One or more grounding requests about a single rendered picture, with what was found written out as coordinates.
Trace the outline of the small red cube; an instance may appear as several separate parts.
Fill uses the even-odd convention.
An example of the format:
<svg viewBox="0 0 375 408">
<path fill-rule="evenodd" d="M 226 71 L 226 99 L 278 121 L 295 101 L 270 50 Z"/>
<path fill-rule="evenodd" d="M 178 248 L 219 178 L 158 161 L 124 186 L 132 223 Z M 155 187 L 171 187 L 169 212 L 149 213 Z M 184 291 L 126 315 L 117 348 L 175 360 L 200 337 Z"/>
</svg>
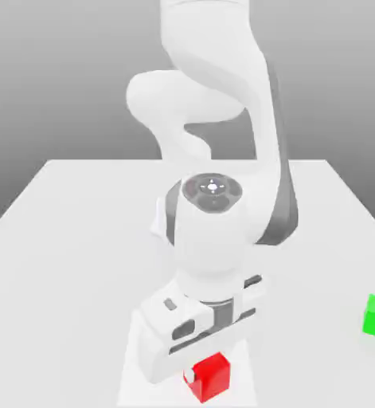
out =
<svg viewBox="0 0 375 408">
<path fill-rule="evenodd" d="M 231 365 L 222 353 L 217 352 L 192 368 L 195 382 L 185 383 L 200 403 L 208 402 L 229 388 Z"/>
</svg>

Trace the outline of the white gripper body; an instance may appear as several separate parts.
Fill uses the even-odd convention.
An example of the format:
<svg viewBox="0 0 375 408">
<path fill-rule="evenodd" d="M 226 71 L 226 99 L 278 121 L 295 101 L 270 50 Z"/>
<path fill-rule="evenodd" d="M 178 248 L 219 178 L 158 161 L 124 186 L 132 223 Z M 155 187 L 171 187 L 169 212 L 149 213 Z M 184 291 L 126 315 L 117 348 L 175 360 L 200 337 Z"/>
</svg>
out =
<svg viewBox="0 0 375 408">
<path fill-rule="evenodd" d="M 160 383 L 248 337 L 265 289 L 263 281 L 244 283 L 239 316 L 233 315 L 233 299 L 200 302 L 183 295 L 174 281 L 144 300 L 137 356 L 147 381 Z"/>
</svg>

